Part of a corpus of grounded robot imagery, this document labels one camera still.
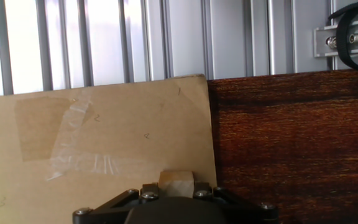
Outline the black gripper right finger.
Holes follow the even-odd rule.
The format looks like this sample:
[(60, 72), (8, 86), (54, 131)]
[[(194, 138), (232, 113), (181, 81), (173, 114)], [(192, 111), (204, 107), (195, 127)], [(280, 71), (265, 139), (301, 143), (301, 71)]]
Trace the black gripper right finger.
[(278, 207), (271, 203), (253, 203), (222, 187), (196, 182), (193, 199), (217, 205), (228, 223), (279, 224)]

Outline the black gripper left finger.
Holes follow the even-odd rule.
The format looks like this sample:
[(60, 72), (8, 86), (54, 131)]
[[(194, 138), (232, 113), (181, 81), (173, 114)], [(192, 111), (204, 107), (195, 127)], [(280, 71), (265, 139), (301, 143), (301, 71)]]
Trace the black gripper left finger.
[(144, 184), (140, 190), (125, 190), (97, 208), (83, 207), (75, 210), (72, 223), (123, 224), (133, 208), (158, 199), (158, 183)]

